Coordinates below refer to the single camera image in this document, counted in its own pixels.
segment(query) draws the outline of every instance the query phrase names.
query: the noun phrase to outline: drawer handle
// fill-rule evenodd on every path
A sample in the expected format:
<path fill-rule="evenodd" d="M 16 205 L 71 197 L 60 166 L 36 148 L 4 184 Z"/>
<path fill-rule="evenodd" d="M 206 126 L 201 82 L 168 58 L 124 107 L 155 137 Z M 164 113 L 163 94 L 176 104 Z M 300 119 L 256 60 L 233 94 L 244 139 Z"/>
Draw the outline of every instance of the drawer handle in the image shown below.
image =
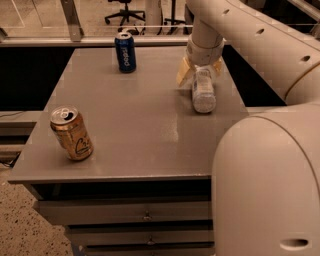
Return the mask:
<path fill-rule="evenodd" d="M 147 242 L 147 245 L 155 245 L 155 241 L 152 240 L 152 236 L 150 236 L 149 241 Z"/>
<path fill-rule="evenodd" d="M 142 217 L 143 221 L 152 221 L 152 217 L 150 216 L 150 213 L 146 211 L 146 215 Z"/>

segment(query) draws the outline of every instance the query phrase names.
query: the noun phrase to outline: cable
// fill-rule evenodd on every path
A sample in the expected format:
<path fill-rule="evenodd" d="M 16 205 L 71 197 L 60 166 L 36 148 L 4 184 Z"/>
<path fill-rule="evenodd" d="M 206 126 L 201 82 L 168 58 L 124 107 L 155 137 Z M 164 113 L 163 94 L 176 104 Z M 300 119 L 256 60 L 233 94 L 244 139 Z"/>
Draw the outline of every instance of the cable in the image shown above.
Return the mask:
<path fill-rule="evenodd" d="M 19 112 L 12 113 L 12 114 L 1 115 L 0 118 L 1 118 L 1 117 L 5 117 L 5 116 L 15 116 L 15 115 L 21 114 L 21 113 L 23 113 L 23 112 L 26 112 L 26 111 L 19 111 Z"/>
<path fill-rule="evenodd" d="M 2 164 L 2 165 L 5 166 L 5 167 L 13 168 L 13 166 L 14 166 L 15 163 L 17 162 L 19 156 L 20 156 L 20 153 L 18 153 L 17 156 L 16 156 L 16 158 L 13 159 L 13 160 L 10 161 L 10 162 L 3 162 L 3 161 L 0 160 L 0 164 Z"/>

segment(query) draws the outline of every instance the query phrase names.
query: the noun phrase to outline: table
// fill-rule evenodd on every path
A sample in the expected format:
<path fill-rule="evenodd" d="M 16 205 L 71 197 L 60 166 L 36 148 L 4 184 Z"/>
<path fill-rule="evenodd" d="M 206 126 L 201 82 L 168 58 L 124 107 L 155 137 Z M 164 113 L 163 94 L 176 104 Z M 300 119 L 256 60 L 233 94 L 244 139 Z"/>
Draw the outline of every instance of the table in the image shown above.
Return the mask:
<path fill-rule="evenodd" d="M 113 48 L 76 49 L 9 177 L 86 255 L 214 253 L 213 156 L 248 114 L 225 66 L 215 111 L 197 114 L 175 83 L 184 51 L 136 48 L 137 70 L 123 74 Z M 49 127 L 65 104 L 83 114 L 95 146 L 84 161 L 68 160 Z"/>

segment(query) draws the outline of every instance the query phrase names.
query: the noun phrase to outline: table top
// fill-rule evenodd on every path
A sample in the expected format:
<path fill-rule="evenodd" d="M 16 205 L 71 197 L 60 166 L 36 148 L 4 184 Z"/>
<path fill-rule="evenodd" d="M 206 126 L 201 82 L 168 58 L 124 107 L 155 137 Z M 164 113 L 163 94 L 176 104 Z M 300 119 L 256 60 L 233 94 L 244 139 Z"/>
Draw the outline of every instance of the table top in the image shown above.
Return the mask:
<path fill-rule="evenodd" d="M 9 182 L 210 178 L 219 140 L 248 114 L 224 65 L 215 82 L 216 109 L 196 113 L 190 89 L 176 84 L 184 52 L 137 47 L 137 70 L 123 74 L 114 48 L 76 49 Z M 51 111 L 70 104 L 82 113 L 95 148 L 84 161 L 67 159 L 50 129 Z"/>

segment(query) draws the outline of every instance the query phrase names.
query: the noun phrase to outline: blue soda can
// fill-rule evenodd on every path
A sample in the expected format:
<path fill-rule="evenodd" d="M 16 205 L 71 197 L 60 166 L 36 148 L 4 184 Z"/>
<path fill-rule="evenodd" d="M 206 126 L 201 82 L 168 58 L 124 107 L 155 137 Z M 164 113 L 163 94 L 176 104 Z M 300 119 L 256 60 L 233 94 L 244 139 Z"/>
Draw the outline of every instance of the blue soda can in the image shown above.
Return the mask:
<path fill-rule="evenodd" d="M 123 73 L 135 71 L 137 65 L 132 35 L 128 32 L 120 32 L 117 34 L 114 43 L 116 45 L 120 71 Z"/>

